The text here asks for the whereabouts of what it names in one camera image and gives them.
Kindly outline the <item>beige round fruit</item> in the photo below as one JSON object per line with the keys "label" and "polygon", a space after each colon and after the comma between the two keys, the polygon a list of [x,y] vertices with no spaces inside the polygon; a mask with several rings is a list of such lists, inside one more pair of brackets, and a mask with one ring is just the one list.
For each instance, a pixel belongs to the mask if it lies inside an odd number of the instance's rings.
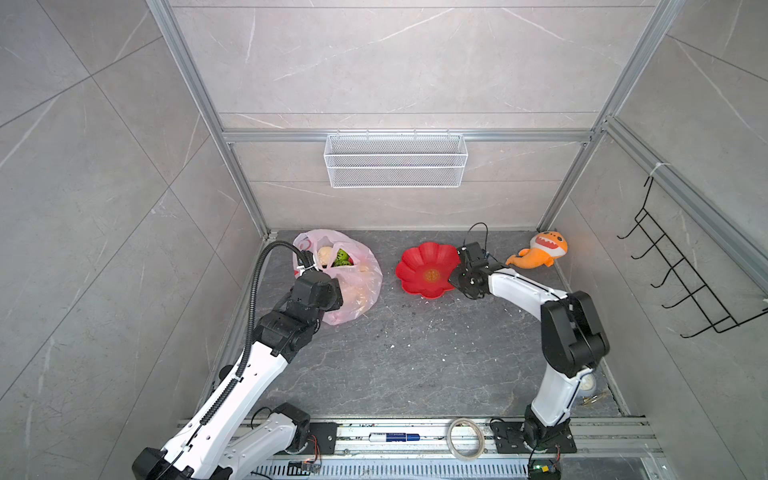
{"label": "beige round fruit", "polygon": [[322,268],[332,266],[336,260],[336,255],[333,253],[333,248],[330,246],[321,247],[317,252],[317,260]]}

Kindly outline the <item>green bumpy fruit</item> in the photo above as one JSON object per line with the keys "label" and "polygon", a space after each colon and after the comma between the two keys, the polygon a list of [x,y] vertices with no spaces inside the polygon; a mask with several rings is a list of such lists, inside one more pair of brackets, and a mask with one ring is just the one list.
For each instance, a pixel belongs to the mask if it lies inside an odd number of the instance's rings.
{"label": "green bumpy fruit", "polygon": [[349,256],[349,254],[345,250],[339,249],[337,251],[337,255],[332,266],[333,267],[352,266],[353,264],[354,264],[354,260]]}

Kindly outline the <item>red flower-shaped bowl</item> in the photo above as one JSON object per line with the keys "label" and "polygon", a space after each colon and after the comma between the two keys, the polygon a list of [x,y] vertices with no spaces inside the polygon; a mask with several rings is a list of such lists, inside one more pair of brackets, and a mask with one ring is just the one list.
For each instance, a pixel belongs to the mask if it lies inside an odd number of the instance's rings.
{"label": "red flower-shaped bowl", "polygon": [[405,292],[425,299],[437,299],[454,289],[450,275],[458,265],[459,255],[455,246],[425,242],[402,254],[395,275]]}

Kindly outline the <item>pink plastic bag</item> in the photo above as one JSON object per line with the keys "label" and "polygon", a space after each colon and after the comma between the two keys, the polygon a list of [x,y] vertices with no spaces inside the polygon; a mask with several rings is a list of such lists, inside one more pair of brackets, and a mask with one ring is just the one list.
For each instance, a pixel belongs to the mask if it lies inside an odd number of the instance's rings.
{"label": "pink plastic bag", "polygon": [[[292,244],[312,256],[311,265],[339,280],[343,306],[324,315],[323,322],[337,326],[360,316],[364,316],[379,298],[383,274],[372,251],[364,244],[335,230],[316,229],[300,233]],[[322,268],[317,260],[321,247],[330,246],[337,255],[339,249],[345,250],[354,260],[352,266]]]}

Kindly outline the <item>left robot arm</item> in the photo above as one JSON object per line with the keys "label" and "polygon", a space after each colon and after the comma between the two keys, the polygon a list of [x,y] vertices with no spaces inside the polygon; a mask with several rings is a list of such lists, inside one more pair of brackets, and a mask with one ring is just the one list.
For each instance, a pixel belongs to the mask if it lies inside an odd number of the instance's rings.
{"label": "left robot arm", "polygon": [[138,479],[243,479],[280,452],[300,453],[309,415],[284,403],[257,427],[237,434],[267,387],[312,339],[323,315],[343,304],[337,279],[306,271],[282,304],[251,328],[252,339],[201,409],[165,445],[145,448],[132,465]]}

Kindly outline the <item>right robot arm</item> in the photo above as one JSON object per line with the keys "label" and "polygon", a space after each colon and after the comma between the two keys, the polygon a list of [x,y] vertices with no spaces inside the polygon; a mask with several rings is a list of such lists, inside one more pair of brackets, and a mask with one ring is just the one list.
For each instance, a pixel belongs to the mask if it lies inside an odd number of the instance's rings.
{"label": "right robot arm", "polygon": [[533,451],[554,445],[570,424],[571,409],[586,379],[610,351],[591,297],[544,286],[504,268],[473,242],[457,248],[459,263],[449,282],[465,297],[506,300],[540,321],[547,367],[534,400],[526,407],[523,440]]}

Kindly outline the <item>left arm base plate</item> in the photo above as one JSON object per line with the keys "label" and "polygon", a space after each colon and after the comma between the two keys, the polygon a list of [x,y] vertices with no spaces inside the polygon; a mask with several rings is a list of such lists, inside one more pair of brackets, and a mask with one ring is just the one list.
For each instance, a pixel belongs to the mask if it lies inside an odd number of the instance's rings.
{"label": "left arm base plate", "polygon": [[285,450],[288,454],[332,455],[337,443],[339,424],[335,422],[311,422],[297,427],[294,439]]}

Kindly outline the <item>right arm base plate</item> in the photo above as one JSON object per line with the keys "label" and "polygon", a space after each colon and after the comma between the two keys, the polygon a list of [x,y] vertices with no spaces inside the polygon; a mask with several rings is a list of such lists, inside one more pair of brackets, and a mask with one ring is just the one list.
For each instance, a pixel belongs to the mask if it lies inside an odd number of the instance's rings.
{"label": "right arm base plate", "polygon": [[570,420],[554,426],[542,426],[536,419],[506,421],[492,418],[488,426],[499,454],[577,452]]}

